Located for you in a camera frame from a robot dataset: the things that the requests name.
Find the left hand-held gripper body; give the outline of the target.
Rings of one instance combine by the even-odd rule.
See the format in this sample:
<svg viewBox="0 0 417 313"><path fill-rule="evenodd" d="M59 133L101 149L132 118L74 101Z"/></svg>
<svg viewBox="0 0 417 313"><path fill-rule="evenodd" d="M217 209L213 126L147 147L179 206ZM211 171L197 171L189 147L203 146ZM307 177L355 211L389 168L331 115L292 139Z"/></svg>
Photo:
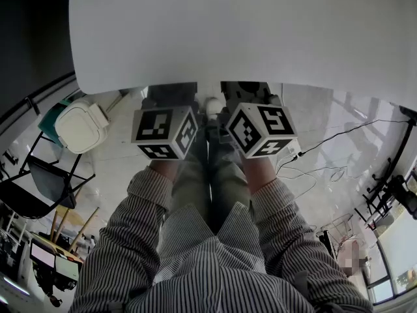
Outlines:
<svg viewBox="0 0 417 313"><path fill-rule="evenodd" d="M190 106L136 110L131 142L150 160L183 160L197 129Z"/></svg>

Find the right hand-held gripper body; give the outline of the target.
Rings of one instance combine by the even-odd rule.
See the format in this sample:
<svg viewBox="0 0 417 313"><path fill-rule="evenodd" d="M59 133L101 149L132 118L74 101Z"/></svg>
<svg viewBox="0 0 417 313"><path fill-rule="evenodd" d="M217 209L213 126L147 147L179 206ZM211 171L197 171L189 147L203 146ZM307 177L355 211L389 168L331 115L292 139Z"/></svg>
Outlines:
<svg viewBox="0 0 417 313"><path fill-rule="evenodd" d="M271 104L240 103L226 129L245 158L276 155L298 137L288 108Z"/></svg>

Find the person's right forearm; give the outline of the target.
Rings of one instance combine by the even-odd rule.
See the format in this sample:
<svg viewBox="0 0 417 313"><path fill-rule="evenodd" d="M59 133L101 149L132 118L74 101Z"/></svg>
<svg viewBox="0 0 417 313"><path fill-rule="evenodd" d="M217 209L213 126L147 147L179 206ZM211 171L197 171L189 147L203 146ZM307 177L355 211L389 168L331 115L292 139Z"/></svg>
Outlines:
<svg viewBox="0 0 417 313"><path fill-rule="evenodd" d="M314 241L311 228L298 213L294 196L277 178L268 158L242 158L251 197L252 218L262 245L276 237L288 245L291 241Z"/></svg>

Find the person's left forearm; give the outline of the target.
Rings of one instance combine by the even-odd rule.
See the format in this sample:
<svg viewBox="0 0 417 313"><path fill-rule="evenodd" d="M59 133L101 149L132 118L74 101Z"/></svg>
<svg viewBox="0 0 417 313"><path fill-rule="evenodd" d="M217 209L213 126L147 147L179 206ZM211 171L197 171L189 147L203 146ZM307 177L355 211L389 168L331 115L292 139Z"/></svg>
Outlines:
<svg viewBox="0 0 417 313"><path fill-rule="evenodd" d="M135 174L128 185L127 197L100 232L100 240L120 245L148 241L156 245L178 166L177 162L153 161Z"/></svg>

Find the white desk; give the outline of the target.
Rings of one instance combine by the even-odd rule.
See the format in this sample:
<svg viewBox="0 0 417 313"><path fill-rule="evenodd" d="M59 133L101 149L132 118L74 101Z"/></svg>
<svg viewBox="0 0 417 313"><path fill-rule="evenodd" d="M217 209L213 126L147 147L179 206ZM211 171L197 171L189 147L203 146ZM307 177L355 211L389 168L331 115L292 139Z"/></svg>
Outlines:
<svg viewBox="0 0 417 313"><path fill-rule="evenodd" d="M69 0L88 94L281 82L417 110L417 0Z"/></svg>

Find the white shoe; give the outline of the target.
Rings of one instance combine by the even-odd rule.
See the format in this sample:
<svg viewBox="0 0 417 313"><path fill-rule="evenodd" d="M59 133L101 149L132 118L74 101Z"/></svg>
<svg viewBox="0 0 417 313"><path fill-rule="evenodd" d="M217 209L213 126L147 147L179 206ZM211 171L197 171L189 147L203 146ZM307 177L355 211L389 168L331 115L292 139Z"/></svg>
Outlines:
<svg viewBox="0 0 417 313"><path fill-rule="evenodd" d="M219 113L222 112L223 104L216 97L208 98L205 104L205 114L207 119L216 120Z"/></svg>

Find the person's right leg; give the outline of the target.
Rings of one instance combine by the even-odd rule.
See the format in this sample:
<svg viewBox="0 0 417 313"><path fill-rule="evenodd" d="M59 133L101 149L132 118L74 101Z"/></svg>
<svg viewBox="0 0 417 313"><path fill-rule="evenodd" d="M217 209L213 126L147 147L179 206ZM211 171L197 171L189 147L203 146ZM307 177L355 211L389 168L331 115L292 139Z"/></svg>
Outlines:
<svg viewBox="0 0 417 313"><path fill-rule="evenodd" d="M210 127L208 141L208 178L212 192L210 227L218 233L237 202L250 206L250 191L240 153L230 143L221 143L218 129Z"/></svg>

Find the person's leg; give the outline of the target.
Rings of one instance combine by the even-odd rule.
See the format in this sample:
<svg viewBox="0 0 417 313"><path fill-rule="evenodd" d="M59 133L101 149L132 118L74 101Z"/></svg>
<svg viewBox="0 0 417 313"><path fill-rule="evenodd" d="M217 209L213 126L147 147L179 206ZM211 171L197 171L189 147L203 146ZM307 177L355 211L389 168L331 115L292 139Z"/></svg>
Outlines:
<svg viewBox="0 0 417 313"><path fill-rule="evenodd" d="M207 140L205 131L199 130L186 158L179 165L168 216L191 205L196 208L204 221L208 220L211 199L207 168Z"/></svg>
<svg viewBox="0 0 417 313"><path fill-rule="evenodd" d="M218 129L210 127L208 141L208 178L212 192L210 227L218 233L237 202L250 206L250 191L240 153L230 143L221 143Z"/></svg>

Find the cream lidded trash bin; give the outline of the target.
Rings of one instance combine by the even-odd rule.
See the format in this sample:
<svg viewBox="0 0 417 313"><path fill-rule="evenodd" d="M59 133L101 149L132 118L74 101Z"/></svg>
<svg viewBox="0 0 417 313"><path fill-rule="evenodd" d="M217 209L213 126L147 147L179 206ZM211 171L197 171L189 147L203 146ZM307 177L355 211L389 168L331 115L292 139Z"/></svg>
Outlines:
<svg viewBox="0 0 417 313"><path fill-rule="evenodd" d="M59 141L74 154L84 154L104 142L110 121L97 103L85 98L67 106L56 118Z"/></svg>

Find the green box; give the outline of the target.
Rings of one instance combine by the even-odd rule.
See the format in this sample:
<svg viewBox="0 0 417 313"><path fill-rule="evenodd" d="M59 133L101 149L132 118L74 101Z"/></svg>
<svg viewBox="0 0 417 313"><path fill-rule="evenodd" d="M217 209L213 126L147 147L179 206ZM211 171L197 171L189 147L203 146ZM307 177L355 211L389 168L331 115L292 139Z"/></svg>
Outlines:
<svg viewBox="0 0 417 313"><path fill-rule="evenodd" d="M63 147L59 140L58 134L55 129L55 122L58 116L69 106L72 101L64 99L56 103L48 112L43 116L42 120L38 124L38 128L59 147Z"/></svg>

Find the black folding chair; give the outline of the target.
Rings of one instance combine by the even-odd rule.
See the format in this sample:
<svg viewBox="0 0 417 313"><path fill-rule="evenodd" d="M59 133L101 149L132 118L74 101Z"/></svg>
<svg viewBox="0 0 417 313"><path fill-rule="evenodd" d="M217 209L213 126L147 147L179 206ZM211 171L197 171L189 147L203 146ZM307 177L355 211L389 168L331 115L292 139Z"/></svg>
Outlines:
<svg viewBox="0 0 417 313"><path fill-rule="evenodd" d="M76 193L96 177L95 174L88 178L75 174L81 154L76 157L70 171L57 167L58 160L46 162L33 156L32 152L41 139L53 141L41 132L30 148L18 174L0 182L0 201L18 216L27 219L43 218L60 205L74 209L77 204ZM26 175L32 177L38 192L51 202L50 205L16 184L16 180Z"/></svg>

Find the wooden stool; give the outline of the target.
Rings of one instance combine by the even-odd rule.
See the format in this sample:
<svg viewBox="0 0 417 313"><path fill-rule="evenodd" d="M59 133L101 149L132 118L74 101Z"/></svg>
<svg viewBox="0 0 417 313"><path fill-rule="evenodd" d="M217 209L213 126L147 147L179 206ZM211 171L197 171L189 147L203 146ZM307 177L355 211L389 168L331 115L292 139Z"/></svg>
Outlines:
<svg viewBox="0 0 417 313"><path fill-rule="evenodd" d="M85 230L87 229L87 227L89 226L89 224L91 223L91 221L93 220L93 218L96 216L98 210L100 208L97 207L93 213L90 215L90 217L87 219L87 221L83 224L83 226L81 227L80 231L78 232L78 234L75 236L75 238L73 239L72 243L70 244L69 249L67 250L68 252L71 252L72 250L76 250L75 246L78 243L78 241L81 239L81 236L84 234ZM53 218L53 222L52 222L52 227L51 227L51 231L50 231L50 238L49 241L51 241L52 243L56 243L58 240L58 237L60 236L62 229L64 227L64 224L66 222L66 219L68 218L69 214L71 212L71 209L66 208L65 213L62 217L61 223L59 224L59 227L57 230L55 230L55 224L56 224L56 220L57 217L59 215L58 210L55 211L54 214L54 218Z"/></svg>

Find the person's striped shirt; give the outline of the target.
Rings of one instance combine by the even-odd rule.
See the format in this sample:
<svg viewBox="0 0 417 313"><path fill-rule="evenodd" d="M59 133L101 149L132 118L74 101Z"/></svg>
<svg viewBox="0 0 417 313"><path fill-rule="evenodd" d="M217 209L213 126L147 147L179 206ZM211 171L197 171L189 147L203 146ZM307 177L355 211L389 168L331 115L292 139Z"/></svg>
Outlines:
<svg viewBox="0 0 417 313"><path fill-rule="evenodd" d="M162 218L158 242L99 241L70 313L372 313L318 241L262 245L251 207L218 235L193 207Z"/></svg>

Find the black tripod stand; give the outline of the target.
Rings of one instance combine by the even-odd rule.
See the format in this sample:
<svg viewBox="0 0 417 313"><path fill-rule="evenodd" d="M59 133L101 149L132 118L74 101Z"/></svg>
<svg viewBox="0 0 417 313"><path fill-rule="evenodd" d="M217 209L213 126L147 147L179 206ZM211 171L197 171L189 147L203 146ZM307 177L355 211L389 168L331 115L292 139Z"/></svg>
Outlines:
<svg viewBox="0 0 417 313"><path fill-rule="evenodd" d="M375 174L371 176L376 182L376 185L373 188L367 189L367 195L362 195L365 199L366 207L370 216L365 218L365 216L357 208L354 208L354 212L371 230L375 230L377 228L374 220L375 216L379 215L381 218L387 216L389 210L392 208L388 205L388 202L391 199L398 201L399 204L402 205L409 213L409 215L414 220L417 220L417 194L409 189L407 181L402 175L394 175L395 167L405 150L412 130L414 127L417 127L417 112L403 106L400 106L399 110L407 117L407 120L405 121L407 128L405 130L403 140L399 145L395 157L393 159L387 159L388 165L384 173L380 177L376 177Z"/></svg>

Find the laptop with pale screen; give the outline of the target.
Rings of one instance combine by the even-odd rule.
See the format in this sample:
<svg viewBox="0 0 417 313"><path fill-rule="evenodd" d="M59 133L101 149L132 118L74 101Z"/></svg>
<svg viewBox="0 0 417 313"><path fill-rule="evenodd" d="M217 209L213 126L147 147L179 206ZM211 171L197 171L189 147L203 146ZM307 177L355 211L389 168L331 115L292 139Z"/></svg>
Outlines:
<svg viewBox="0 0 417 313"><path fill-rule="evenodd" d="M31 242L30 258L37 263L43 263L49 268L53 269L55 267L55 254L35 241Z"/></svg>
<svg viewBox="0 0 417 313"><path fill-rule="evenodd" d="M62 256L55 257L55 270L60 275L63 275L73 281L78 281L79 265L75 261L68 260Z"/></svg>

